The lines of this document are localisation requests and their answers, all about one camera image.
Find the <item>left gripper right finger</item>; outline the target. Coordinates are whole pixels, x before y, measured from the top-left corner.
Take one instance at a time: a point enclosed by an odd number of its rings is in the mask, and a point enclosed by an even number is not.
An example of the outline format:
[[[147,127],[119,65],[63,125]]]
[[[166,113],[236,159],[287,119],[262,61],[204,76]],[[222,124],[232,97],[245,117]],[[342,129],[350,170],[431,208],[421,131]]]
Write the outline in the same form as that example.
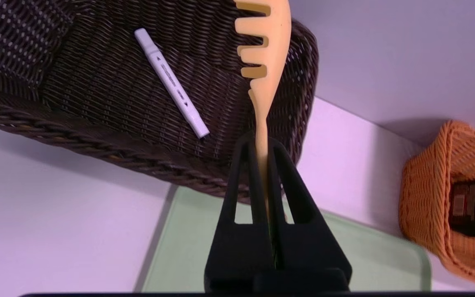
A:
[[[269,225],[287,289],[348,289],[352,267],[285,147],[269,139]]]

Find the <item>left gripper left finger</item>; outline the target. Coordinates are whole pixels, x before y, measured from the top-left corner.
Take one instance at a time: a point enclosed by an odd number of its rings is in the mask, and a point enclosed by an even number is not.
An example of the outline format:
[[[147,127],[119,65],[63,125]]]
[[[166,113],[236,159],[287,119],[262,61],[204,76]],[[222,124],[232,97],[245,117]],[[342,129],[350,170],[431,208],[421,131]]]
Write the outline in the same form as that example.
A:
[[[235,222],[243,167],[248,170],[251,224]],[[274,269],[266,215],[256,142],[250,131],[239,138],[233,152],[226,195],[204,269],[205,291],[254,291],[256,277]]]

